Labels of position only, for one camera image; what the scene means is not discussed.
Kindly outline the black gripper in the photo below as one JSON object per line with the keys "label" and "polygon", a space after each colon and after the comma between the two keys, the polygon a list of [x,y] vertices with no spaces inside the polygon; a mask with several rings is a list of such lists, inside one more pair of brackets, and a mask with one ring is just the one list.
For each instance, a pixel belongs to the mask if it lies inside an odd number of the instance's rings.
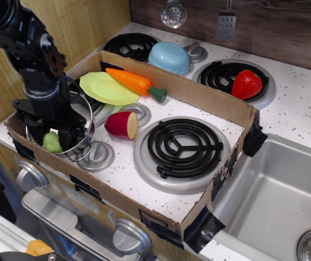
{"label": "black gripper", "polygon": [[87,119],[80,114],[88,108],[88,101],[79,93],[71,92],[66,82],[60,82],[56,93],[48,100],[13,100],[16,115],[26,123],[28,134],[43,145],[43,138],[50,130],[56,130],[63,151],[77,143],[77,136],[85,136]]}

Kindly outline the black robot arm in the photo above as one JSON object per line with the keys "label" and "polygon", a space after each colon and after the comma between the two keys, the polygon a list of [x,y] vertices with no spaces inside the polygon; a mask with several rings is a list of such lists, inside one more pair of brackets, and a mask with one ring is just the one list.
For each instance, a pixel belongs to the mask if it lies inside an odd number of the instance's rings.
{"label": "black robot arm", "polygon": [[35,142],[43,145],[44,136],[55,129],[63,151],[76,146],[86,136],[86,119],[71,107],[80,93],[70,92],[75,81],[65,73],[66,56],[58,51],[45,25],[20,1],[0,1],[0,49],[22,77],[27,97],[12,105]]}

